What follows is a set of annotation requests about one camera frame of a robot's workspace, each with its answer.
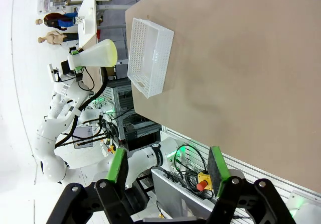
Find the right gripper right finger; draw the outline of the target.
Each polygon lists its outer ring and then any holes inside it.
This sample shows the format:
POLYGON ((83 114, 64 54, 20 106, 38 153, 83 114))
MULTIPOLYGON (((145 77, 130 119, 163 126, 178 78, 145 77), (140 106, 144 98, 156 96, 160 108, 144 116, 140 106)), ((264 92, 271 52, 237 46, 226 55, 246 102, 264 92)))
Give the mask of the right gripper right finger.
POLYGON ((295 223, 272 182, 232 176, 218 146, 209 149, 208 172, 217 198, 208 223, 231 223, 237 208, 245 209, 254 223, 295 223))

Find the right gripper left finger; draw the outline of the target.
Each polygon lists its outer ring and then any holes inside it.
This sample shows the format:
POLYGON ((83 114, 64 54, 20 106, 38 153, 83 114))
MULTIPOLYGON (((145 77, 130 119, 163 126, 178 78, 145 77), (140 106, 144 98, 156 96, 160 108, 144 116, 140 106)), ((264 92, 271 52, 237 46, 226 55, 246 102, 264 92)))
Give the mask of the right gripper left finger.
POLYGON ((122 202, 127 175, 127 153, 120 148, 105 178, 87 187, 70 183, 64 188, 47 223, 87 223, 97 211, 103 211, 109 223, 133 223, 122 202))

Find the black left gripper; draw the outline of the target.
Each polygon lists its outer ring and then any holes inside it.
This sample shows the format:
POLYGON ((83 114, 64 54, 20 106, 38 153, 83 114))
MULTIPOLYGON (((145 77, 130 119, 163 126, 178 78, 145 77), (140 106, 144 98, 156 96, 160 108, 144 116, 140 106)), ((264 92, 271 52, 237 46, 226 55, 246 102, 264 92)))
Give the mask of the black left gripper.
MULTIPOLYGON (((69 49, 70 55, 77 55, 79 51, 76 48, 69 49)), ((63 75, 66 77, 75 77, 76 74, 82 73, 84 71, 84 67, 76 67, 75 70, 72 70, 69 66, 68 60, 61 62, 61 69, 63 75)))

